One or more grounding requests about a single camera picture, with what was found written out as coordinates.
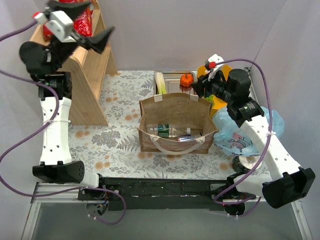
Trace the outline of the small silver bottle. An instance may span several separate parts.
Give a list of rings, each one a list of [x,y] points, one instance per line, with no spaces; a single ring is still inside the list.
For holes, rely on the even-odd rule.
[[[193,141],[193,140],[199,138],[200,136],[201,135],[190,135],[190,134],[182,135],[182,136],[177,137],[177,141],[178,142],[189,142],[189,141]]]

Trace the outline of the green label bottle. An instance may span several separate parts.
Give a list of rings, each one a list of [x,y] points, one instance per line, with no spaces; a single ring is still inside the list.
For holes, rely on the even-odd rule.
[[[161,138],[177,138],[191,134],[191,129],[178,128],[169,124],[154,124],[147,125],[146,132],[150,135],[155,135]]]

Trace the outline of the brown paper tote bag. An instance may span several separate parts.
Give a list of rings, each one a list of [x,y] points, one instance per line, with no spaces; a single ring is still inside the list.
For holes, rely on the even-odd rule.
[[[139,101],[138,127],[140,150],[167,155],[207,154],[217,132],[210,117],[213,104],[197,95],[187,93],[157,94]],[[147,133],[147,125],[168,124],[190,128],[195,140],[178,142],[177,137],[163,138]]]

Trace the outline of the red cookie snack packet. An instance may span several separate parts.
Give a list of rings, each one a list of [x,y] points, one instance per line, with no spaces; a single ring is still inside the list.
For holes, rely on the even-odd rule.
[[[58,0],[60,3],[83,3],[83,2],[90,2],[89,7],[81,14],[79,15],[73,22],[74,22],[74,28],[75,30],[86,37],[92,37],[93,36],[93,30],[92,30],[92,15],[94,11],[94,4],[95,0]]]

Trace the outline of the green vegetables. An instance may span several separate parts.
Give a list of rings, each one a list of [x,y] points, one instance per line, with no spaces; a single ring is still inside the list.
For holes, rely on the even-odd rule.
[[[206,101],[212,103],[213,105],[215,104],[215,96],[214,96],[213,94],[210,95],[210,96],[208,96],[208,97],[205,97],[204,99],[205,99]]]

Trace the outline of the small orange pumpkin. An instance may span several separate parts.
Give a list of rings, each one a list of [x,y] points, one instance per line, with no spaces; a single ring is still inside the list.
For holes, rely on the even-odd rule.
[[[185,73],[180,77],[180,85],[189,88],[194,82],[194,77],[191,73]]]

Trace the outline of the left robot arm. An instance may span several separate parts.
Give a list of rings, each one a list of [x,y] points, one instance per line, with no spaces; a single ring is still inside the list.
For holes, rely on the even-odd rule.
[[[60,71],[78,47],[102,54],[115,30],[112,26],[95,36],[78,33],[74,21],[89,7],[89,1],[48,1],[45,10],[35,13],[33,19],[52,33],[49,44],[26,41],[19,49],[19,57],[32,80],[40,84],[38,97],[45,127],[42,154],[39,164],[33,166],[32,174],[46,183],[90,187],[89,194],[95,200],[101,200],[107,191],[99,183],[100,176],[85,170],[84,163],[73,161],[70,154],[68,127],[72,76],[68,71]]]

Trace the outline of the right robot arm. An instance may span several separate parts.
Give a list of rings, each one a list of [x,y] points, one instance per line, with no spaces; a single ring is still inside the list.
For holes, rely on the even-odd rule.
[[[191,84],[199,97],[213,94],[227,104],[227,112],[237,126],[250,138],[264,162],[271,179],[259,178],[250,170],[245,175],[228,177],[226,188],[214,201],[227,194],[237,199],[243,193],[263,197],[275,209],[307,196],[316,175],[303,168],[284,148],[272,132],[272,119],[266,118],[260,105],[250,97],[251,80],[243,69],[232,69],[225,79],[218,70],[213,78],[203,75]]]

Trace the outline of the blue cartoon plastic bag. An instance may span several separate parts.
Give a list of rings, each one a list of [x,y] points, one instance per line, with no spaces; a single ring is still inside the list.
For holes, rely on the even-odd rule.
[[[219,109],[212,120],[218,132],[214,143],[227,156],[259,156],[265,149],[267,137],[281,137],[285,121],[277,111],[261,108],[264,115],[257,115],[245,121],[240,127],[229,116],[227,108]]]

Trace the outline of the white green leek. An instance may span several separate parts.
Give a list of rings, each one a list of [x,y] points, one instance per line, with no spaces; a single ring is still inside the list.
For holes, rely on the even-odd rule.
[[[164,75],[161,72],[156,72],[154,75],[154,79],[155,79],[156,87],[158,90],[158,94],[162,94],[162,95],[166,94],[167,90],[166,90]]]

